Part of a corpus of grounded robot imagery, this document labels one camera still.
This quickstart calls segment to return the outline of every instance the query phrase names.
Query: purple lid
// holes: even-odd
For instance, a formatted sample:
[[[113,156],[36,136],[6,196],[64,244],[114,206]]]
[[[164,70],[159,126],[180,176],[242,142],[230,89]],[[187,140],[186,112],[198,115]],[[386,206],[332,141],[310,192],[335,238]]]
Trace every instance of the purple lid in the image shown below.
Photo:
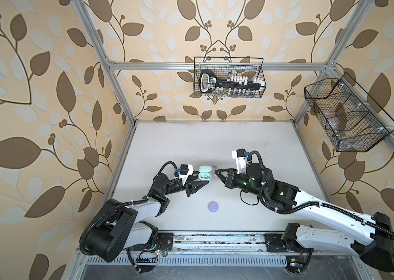
[[[216,212],[219,209],[219,205],[217,204],[216,201],[211,201],[210,204],[208,204],[208,209],[211,212]]]

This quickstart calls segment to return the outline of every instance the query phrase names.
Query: wire basket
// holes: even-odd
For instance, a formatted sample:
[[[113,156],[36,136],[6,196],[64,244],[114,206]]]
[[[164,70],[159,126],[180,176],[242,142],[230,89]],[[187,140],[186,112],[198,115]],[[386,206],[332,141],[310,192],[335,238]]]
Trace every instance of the wire basket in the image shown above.
[[[261,98],[266,90],[263,61],[252,57],[196,56],[194,95]]]
[[[366,93],[367,101],[354,94],[353,85]],[[393,123],[394,119],[347,73],[306,86],[304,98],[337,152],[369,151],[394,131],[394,125],[384,125],[377,115],[382,113]]]

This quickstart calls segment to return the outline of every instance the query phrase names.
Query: purple round object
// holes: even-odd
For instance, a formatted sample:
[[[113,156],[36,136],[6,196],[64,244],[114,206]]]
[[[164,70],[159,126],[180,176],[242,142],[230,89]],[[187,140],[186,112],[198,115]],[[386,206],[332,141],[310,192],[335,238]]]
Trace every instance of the purple round object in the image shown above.
[[[219,205],[217,204],[216,201],[211,201],[210,204],[208,204],[208,209],[211,212],[216,212],[219,209]]]

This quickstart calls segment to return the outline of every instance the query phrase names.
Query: small purple object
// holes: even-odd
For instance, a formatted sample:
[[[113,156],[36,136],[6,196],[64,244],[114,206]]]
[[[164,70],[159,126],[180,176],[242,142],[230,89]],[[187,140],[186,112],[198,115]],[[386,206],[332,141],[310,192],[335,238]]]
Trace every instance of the small purple object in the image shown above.
[[[219,205],[217,204],[216,201],[211,201],[210,204],[208,204],[208,209],[211,212],[216,212],[219,209]]]

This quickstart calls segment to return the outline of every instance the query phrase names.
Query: floral wallpaper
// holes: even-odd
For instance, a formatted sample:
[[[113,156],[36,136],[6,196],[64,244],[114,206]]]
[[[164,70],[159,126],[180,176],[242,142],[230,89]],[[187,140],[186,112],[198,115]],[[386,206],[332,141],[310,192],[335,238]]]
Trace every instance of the floral wallpaper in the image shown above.
[[[0,279],[66,274],[128,129],[72,5],[0,1]]]
[[[375,1],[337,67],[394,118],[394,1]],[[394,230],[394,153],[385,142],[366,153],[337,153],[314,114],[305,115],[299,131],[331,202],[370,215],[384,213]],[[394,272],[374,272],[378,278],[394,280]]]
[[[85,0],[113,61],[262,57],[324,62],[354,0]]]
[[[262,98],[194,94],[193,74],[183,71],[117,71],[124,94],[138,120],[292,120],[304,100],[313,71],[265,71]]]

